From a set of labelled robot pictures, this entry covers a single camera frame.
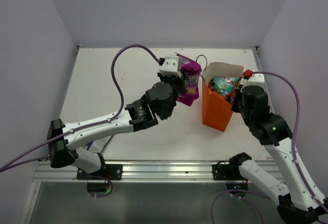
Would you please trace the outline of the magenta purple snack bag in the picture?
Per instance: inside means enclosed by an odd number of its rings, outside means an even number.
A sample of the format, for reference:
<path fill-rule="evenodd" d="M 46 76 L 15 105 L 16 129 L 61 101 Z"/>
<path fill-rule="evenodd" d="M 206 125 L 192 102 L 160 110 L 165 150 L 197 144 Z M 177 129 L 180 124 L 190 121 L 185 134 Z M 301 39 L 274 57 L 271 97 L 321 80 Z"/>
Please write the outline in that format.
<path fill-rule="evenodd" d="M 181 61 L 181 72 L 184 81 L 184 91 L 179 94 L 177 101 L 190 107 L 199 98 L 198 84 L 202 69 L 200 64 L 191 58 L 179 53 L 176 55 Z"/>

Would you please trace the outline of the teal Fox's candy bag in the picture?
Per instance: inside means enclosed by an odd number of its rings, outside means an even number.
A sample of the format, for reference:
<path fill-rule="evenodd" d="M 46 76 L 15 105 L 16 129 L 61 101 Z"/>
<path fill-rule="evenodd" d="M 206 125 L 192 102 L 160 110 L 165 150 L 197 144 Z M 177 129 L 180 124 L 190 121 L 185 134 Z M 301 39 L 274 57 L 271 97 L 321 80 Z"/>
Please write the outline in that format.
<path fill-rule="evenodd" d="M 227 98 L 237 81 L 237 77 L 214 77 L 208 84 L 208 88 L 219 96 Z"/>

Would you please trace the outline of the orange paper bag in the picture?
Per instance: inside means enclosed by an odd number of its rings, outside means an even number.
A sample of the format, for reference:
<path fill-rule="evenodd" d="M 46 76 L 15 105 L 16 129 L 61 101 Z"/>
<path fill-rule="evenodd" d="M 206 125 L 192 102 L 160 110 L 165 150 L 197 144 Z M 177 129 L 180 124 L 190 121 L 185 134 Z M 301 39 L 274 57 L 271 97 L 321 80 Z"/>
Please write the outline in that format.
<path fill-rule="evenodd" d="M 244 71 L 241 65 L 223 62 L 207 63 L 202 71 L 202 124 L 224 132 L 233 112 L 231 103 L 209 88 L 210 81 L 216 77 L 240 78 Z"/>

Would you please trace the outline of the blue white snack bag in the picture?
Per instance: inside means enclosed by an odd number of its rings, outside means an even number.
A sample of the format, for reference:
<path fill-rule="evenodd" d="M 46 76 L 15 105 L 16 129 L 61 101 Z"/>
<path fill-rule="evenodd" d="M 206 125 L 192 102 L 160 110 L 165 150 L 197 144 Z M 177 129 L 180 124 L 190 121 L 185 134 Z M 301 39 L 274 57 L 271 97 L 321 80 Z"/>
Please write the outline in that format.
<path fill-rule="evenodd" d="M 112 140 L 114 136 L 108 136 L 102 139 L 98 139 L 92 142 L 89 142 L 82 146 L 82 148 L 92 152 L 92 153 L 101 153 L 108 143 Z"/>

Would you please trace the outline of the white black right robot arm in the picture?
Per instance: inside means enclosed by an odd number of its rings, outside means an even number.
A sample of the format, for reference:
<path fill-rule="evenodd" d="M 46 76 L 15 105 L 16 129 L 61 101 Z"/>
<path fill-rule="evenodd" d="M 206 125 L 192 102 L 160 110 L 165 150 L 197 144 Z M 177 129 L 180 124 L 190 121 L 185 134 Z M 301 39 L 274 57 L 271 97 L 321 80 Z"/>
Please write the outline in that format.
<path fill-rule="evenodd" d="M 318 190 L 309 190 L 298 168 L 300 159 L 293 158 L 293 134 L 279 115 L 270 112 L 268 95 L 260 86 L 246 86 L 235 90 L 232 111 L 241 114 L 251 134 L 271 155 L 283 181 L 261 169 L 246 153 L 229 160 L 228 173 L 234 179 L 245 178 L 256 185 L 276 206 L 285 223 L 314 223 L 325 214 L 327 198 Z"/>

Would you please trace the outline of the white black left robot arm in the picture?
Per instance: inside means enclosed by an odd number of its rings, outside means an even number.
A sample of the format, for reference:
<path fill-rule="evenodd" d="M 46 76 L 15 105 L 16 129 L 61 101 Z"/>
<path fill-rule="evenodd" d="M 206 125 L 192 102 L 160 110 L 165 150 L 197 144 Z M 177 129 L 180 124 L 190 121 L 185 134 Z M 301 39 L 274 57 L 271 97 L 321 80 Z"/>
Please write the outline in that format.
<path fill-rule="evenodd" d="M 138 132 L 168 119 L 184 91 L 181 73 L 157 74 L 160 81 L 138 100 L 112 113 L 78 123 L 51 121 L 48 130 L 50 165 L 52 168 L 75 166 L 95 179 L 106 175 L 107 167 L 101 153 L 85 149 L 96 140 L 123 133 Z"/>

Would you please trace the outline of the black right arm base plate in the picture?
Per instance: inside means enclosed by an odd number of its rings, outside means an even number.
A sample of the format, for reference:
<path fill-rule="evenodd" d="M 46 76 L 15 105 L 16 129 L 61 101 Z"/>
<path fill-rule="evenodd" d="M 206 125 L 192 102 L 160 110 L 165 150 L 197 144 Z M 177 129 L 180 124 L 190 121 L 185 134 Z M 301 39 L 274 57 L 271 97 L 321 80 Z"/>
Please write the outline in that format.
<path fill-rule="evenodd" d="M 214 180 L 245 180 L 239 172 L 239 167 L 234 163 L 219 161 L 212 165 L 212 176 Z"/>

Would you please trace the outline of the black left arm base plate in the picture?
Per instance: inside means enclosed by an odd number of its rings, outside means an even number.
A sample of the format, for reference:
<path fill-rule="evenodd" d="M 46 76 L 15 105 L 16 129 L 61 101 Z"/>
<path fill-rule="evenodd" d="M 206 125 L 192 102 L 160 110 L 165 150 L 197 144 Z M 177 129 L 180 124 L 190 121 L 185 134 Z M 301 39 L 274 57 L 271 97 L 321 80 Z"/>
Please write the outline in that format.
<path fill-rule="evenodd" d="M 78 180 L 121 180 L 123 173 L 122 164 L 106 164 L 102 169 L 95 173 L 85 173 L 83 170 L 78 169 L 76 178 Z"/>

